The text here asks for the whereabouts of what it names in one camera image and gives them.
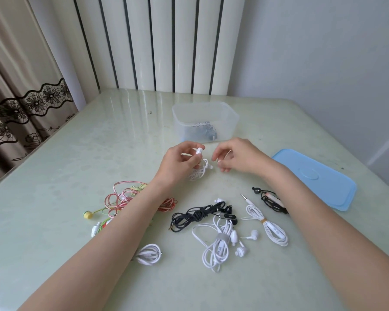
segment forearm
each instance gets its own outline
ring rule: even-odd
[[[20,310],[101,310],[168,191],[165,183],[155,179],[149,183],[109,225],[44,282]]]
[[[389,256],[322,202],[285,166],[260,175],[282,200],[317,261],[352,310],[389,310]]]

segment beige curtain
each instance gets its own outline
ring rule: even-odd
[[[27,0],[0,0],[0,177],[78,110]]]

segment table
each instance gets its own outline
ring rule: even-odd
[[[235,135],[268,155],[292,148],[351,177],[358,191],[350,209],[339,214],[389,255],[389,187],[294,102],[111,89],[0,182],[0,310],[15,310],[90,239],[92,226],[104,217],[86,220],[82,214],[101,208],[115,182],[150,181],[167,148],[178,142],[173,104],[204,101],[228,103],[240,115]],[[216,146],[206,144],[204,157]],[[131,262],[105,309],[343,310],[289,216],[264,206],[252,186],[267,188],[252,175],[208,170],[174,191],[176,210],[220,197],[243,217],[242,193],[286,231],[288,247],[272,243],[258,221],[240,222],[239,235],[257,229],[259,239],[246,240],[249,254],[239,258],[232,251],[213,273],[203,266],[204,247],[191,229],[172,233],[171,213],[156,214],[141,245],[158,244],[161,261],[152,267]],[[200,235],[214,239],[206,230]]]

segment blue plastic lid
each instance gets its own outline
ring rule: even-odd
[[[324,203],[348,210],[357,189],[348,176],[292,149],[280,150],[273,159],[287,166]]]

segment white cable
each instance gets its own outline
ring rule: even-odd
[[[207,267],[214,272],[219,272],[220,266],[223,262],[228,259],[229,256],[229,240],[230,235],[233,229],[232,222],[230,220],[224,219],[225,224],[219,226],[219,218],[217,221],[215,219],[217,216],[213,217],[213,224],[199,224],[192,228],[193,236],[200,241],[202,245],[206,247],[206,250],[202,255],[202,262]],[[210,227],[218,232],[216,240],[212,244],[205,244],[195,233],[194,230],[197,227]]]
[[[144,265],[154,265],[160,260],[160,257],[160,247],[154,243],[151,243],[137,250],[133,257],[133,260],[136,260],[138,263]]]
[[[257,208],[254,203],[252,203],[249,199],[242,197],[246,200],[248,203],[248,206],[246,207],[246,212],[249,214],[250,217],[244,217],[241,218],[241,220],[252,220],[257,219],[259,220],[265,228],[265,232],[267,233],[268,237],[276,244],[285,247],[288,245],[288,237],[284,230],[280,228],[280,226],[268,221],[265,219],[262,212]]]
[[[196,154],[201,154],[202,151],[202,148],[199,147],[196,151]],[[204,176],[206,169],[213,169],[213,166],[209,164],[209,161],[206,158],[203,158],[199,163],[199,168],[193,169],[192,173],[189,175],[189,180],[195,181],[197,179],[200,179]]]

